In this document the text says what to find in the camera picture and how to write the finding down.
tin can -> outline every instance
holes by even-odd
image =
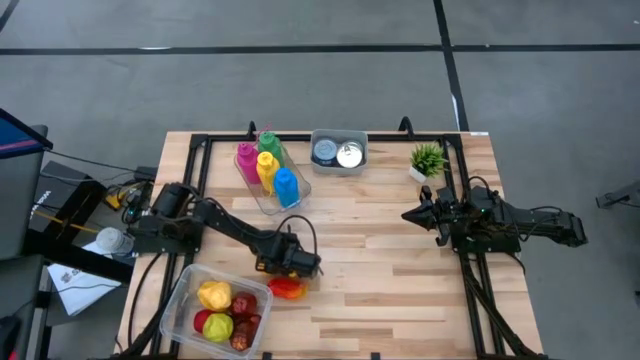
[[[338,145],[329,139],[321,139],[313,146],[313,160],[322,166],[332,166],[338,153]]]
[[[343,168],[353,169],[362,162],[362,145],[357,141],[347,141],[338,148],[336,158]]]

wooden tabletop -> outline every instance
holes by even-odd
[[[154,197],[164,184],[182,180],[191,134],[167,134]],[[484,177],[502,193],[489,136],[461,136],[469,176]],[[369,143],[368,168],[353,177],[315,174],[309,143],[285,146],[312,186],[308,204],[298,213],[308,217],[318,232],[325,274],[311,281],[304,299],[275,299],[260,351],[272,352],[274,359],[369,358],[371,352],[380,352],[383,358],[475,358],[458,257],[450,246],[437,247],[435,231],[400,218],[419,204],[419,185],[408,174],[415,143]],[[233,142],[214,144],[204,195],[215,197],[246,222],[275,228],[282,217],[266,216],[258,208],[233,164],[236,147]],[[452,167],[460,194],[455,155]],[[198,173],[196,166],[194,185]],[[430,179],[428,185],[434,191],[444,187],[444,177]],[[302,245],[311,249],[306,224],[292,220],[291,225]],[[152,257],[136,261],[118,334],[125,347],[133,294]],[[542,352],[522,269],[503,254],[488,254],[487,260],[498,309],[527,346]],[[247,248],[213,230],[205,232],[195,262],[260,283],[269,279],[254,270],[255,258]],[[156,311],[165,264],[163,256],[142,286],[134,338]],[[481,317],[490,352],[493,346],[483,310]],[[163,339],[164,351],[168,343]],[[180,357],[209,358],[187,346],[180,347]]]

white paper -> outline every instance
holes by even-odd
[[[83,246],[83,249],[92,251],[97,254],[103,254],[104,251],[98,247],[96,242],[92,242]],[[114,280],[105,279],[99,276],[84,273],[80,270],[58,264],[49,265],[49,275],[53,280],[58,292],[63,291],[72,286],[89,287],[98,284],[106,284],[108,286],[96,286],[91,289],[70,289],[61,292],[60,298],[64,304],[65,310],[69,316],[75,316],[82,310],[89,307],[94,302],[109,291],[120,286],[120,283]]]

concrete floor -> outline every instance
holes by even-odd
[[[640,43],[637,0],[444,3],[453,44]],[[20,0],[0,48],[439,39],[431,1]],[[544,239],[524,245],[546,353],[634,358],[638,210],[599,210],[594,197],[640,178],[634,166],[640,52],[456,53],[455,59],[470,129],[491,133],[509,201],[571,210],[590,239],[578,249]],[[157,164],[167,130],[244,130],[238,124],[250,120],[287,130],[391,130],[407,115],[417,130],[456,129],[438,52],[0,56],[0,69],[0,106],[48,125],[58,151],[122,166]],[[73,166],[97,178],[112,174]],[[50,355],[108,356],[124,293],[54,328]]]

bottle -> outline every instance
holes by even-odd
[[[276,172],[276,179],[273,183],[273,187],[278,195],[278,200],[283,208],[288,208],[291,205],[295,205],[300,200],[298,194],[298,179],[287,168],[282,168]]]
[[[258,176],[257,170],[258,150],[251,144],[241,143],[238,145],[236,161],[249,184],[260,184],[260,176]]]
[[[106,254],[126,256],[133,250],[133,239],[112,227],[100,230],[96,243]]]
[[[278,160],[280,167],[285,167],[284,157],[282,156],[282,144],[276,134],[271,131],[265,131],[260,134],[260,143],[258,144],[260,152],[268,151]]]
[[[262,187],[267,190],[269,196],[273,195],[275,191],[273,188],[273,180],[276,177],[278,169],[280,169],[278,159],[274,158],[270,152],[265,151],[258,155],[256,170],[258,171],[258,176],[260,176]]]

